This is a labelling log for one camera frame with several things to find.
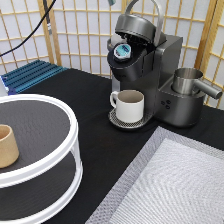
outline black cable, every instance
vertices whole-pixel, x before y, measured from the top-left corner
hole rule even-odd
[[[5,53],[1,54],[0,57],[18,49],[19,47],[21,47],[24,43],[26,43],[30,37],[33,36],[33,34],[37,31],[37,29],[40,27],[41,23],[44,21],[44,19],[46,18],[47,14],[50,12],[51,8],[53,7],[54,3],[56,2],[56,0],[53,0],[53,2],[51,3],[51,5],[49,6],[48,10],[45,12],[44,16],[42,17],[42,19],[40,20],[40,22],[38,23],[38,25],[36,26],[36,28],[33,30],[33,32],[18,46],[14,47],[13,49],[6,51]]]

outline shoji screen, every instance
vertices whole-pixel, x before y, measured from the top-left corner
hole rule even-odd
[[[112,7],[107,0],[57,0],[54,17],[62,65],[109,76],[107,40],[121,9],[121,0]]]
[[[37,0],[0,0],[0,52],[17,46],[41,19]],[[46,37],[41,26],[25,45],[0,58],[0,75],[33,60],[49,61]]]
[[[201,70],[208,84],[224,91],[224,0],[219,0],[216,6]],[[220,100],[207,97],[206,104],[224,110],[224,97]]]
[[[194,67],[210,0],[160,0],[160,3],[165,13],[163,32],[183,37],[179,67]],[[150,0],[138,1],[133,14],[157,24],[158,13]]]

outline single-serve coffee machine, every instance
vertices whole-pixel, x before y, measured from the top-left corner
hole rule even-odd
[[[155,0],[152,2],[158,11],[157,27],[144,18],[131,15],[137,1],[130,2],[125,13],[119,16],[115,32],[125,43],[112,46],[111,39],[108,40],[107,60],[113,73],[113,90],[143,93],[144,117],[134,124],[124,123],[112,110],[109,119],[115,126],[127,130],[142,127],[151,117],[178,127],[192,126],[200,118],[205,93],[215,99],[222,93],[200,81],[200,71],[195,72],[193,68],[177,70],[183,38],[161,31],[163,11]]]

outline coffee maker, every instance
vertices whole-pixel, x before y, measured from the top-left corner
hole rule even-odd
[[[113,73],[113,90],[137,90],[144,94],[144,117],[135,124],[126,124],[119,121],[112,110],[109,120],[116,127],[126,130],[140,128],[152,117],[177,127],[192,126],[200,118],[205,93],[199,90],[193,95],[186,95],[172,88],[183,38],[165,35],[161,31],[163,10],[155,0],[152,2],[158,11],[157,27],[144,18],[131,15],[131,9],[137,1],[129,3],[125,13],[119,16],[115,28],[115,33],[130,46],[130,57],[118,60],[116,49],[120,43],[112,46],[111,40],[108,40],[107,60]]]

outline beige cup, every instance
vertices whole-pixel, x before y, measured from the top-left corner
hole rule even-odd
[[[0,125],[0,168],[11,165],[18,157],[19,150],[12,128]]]

